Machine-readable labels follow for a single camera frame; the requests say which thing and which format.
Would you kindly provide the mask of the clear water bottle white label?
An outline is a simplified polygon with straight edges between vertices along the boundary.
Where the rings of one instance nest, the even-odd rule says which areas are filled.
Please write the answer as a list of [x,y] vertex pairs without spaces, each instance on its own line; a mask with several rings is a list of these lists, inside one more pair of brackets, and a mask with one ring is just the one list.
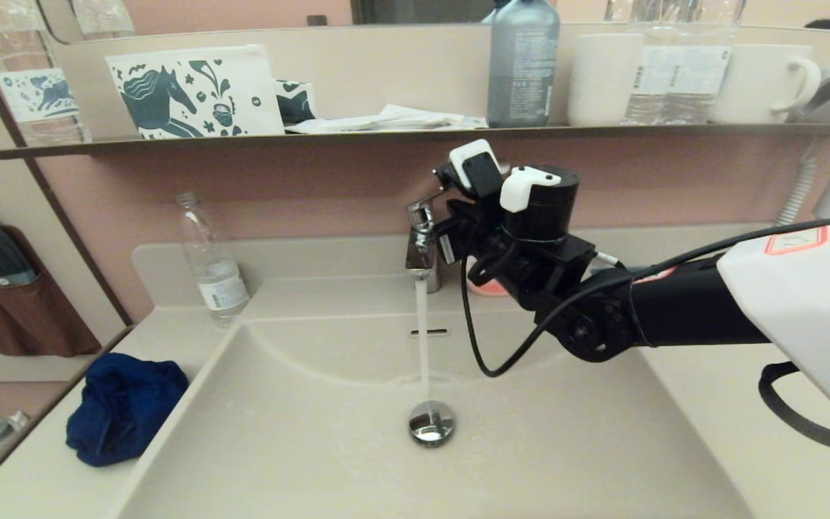
[[625,125],[702,125],[717,102],[747,0],[628,0],[643,46]]

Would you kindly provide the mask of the beige wash basin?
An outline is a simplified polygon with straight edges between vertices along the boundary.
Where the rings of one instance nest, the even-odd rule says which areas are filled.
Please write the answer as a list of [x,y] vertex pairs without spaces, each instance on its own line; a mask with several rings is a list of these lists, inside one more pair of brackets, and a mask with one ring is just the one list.
[[[426,362],[410,280],[339,284],[261,289],[101,519],[751,519],[642,355],[546,336],[488,378],[455,283]],[[457,416],[434,449],[408,427],[428,400]]]

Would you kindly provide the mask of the grey plastic bottle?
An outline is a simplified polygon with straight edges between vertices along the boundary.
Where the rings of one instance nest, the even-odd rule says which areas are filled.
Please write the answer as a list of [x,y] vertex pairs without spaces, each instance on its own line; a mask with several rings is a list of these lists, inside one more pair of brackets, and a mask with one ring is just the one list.
[[549,0],[496,0],[488,26],[488,125],[544,127],[562,26],[558,11]]

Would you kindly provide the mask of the dark blue cloth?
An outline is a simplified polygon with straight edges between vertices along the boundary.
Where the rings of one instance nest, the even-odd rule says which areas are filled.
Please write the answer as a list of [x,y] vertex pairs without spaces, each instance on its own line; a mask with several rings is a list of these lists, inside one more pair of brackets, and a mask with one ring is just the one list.
[[142,456],[188,387],[174,361],[109,352],[86,371],[80,405],[66,422],[66,446],[92,467]]

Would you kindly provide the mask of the large horse print pouch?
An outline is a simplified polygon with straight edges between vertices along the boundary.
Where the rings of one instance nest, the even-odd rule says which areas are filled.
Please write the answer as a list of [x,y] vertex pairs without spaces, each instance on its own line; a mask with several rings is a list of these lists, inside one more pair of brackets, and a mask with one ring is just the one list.
[[144,139],[285,134],[260,44],[106,56],[105,62]]

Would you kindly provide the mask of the wall mirror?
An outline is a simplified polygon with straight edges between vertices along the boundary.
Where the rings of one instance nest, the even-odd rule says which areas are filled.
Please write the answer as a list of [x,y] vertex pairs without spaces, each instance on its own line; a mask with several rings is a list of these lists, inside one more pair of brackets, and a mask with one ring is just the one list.
[[[628,0],[549,0],[564,23],[625,23]],[[37,0],[65,43],[105,38],[352,25],[458,25],[487,20],[496,0]],[[830,0],[747,0],[744,27],[830,19]]]

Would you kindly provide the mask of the small clear plastic water bottle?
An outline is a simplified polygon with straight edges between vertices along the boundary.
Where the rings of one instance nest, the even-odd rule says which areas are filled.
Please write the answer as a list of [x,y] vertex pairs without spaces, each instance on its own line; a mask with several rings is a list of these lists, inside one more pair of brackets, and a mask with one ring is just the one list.
[[229,328],[241,315],[250,296],[243,273],[228,246],[226,234],[205,210],[193,191],[176,195],[181,211],[181,246],[199,295],[212,321]]

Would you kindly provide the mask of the small blue print pouch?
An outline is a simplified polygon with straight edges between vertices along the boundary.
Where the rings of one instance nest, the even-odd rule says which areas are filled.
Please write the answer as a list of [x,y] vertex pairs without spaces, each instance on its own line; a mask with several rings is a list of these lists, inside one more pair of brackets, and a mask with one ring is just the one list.
[[275,94],[285,127],[318,118],[313,83],[275,80]]

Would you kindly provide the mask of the dark metal wall shelf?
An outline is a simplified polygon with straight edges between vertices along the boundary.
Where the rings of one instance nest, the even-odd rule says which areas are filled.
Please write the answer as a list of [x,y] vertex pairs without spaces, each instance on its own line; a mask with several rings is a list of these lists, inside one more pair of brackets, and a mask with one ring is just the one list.
[[93,156],[138,151],[197,150],[198,148],[279,148],[318,144],[359,143],[465,143],[486,139],[587,139],[633,137],[830,137],[830,124],[768,125],[662,125],[661,127],[546,127],[516,129],[465,129],[399,132],[343,132],[285,134],[220,138],[128,139],[59,146],[21,146],[0,150],[0,160],[26,160],[53,156]]

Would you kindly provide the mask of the chrome sink faucet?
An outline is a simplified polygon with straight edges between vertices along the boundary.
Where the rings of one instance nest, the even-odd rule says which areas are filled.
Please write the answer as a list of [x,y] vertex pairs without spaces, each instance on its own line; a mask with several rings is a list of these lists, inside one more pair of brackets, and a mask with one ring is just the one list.
[[405,268],[416,280],[426,283],[427,293],[436,293],[441,288],[434,201],[444,194],[445,189],[441,187],[406,206],[406,219],[411,230]]

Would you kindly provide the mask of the white paper packets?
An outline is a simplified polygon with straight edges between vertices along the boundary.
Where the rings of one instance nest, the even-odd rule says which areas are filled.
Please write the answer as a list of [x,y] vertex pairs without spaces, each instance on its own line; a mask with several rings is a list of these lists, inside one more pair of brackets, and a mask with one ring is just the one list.
[[378,115],[312,119],[290,125],[285,131],[301,135],[322,135],[481,129],[488,129],[484,117],[386,105]]

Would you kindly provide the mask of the chrome sink drain stopper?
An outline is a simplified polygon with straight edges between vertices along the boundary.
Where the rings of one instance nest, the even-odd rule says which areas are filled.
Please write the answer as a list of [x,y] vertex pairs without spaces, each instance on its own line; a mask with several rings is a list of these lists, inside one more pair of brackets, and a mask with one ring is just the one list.
[[411,439],[419,446],[434,449],[448,443],[457,430],[457,416],[448,404],[428,400],[414,407],[408,419]]

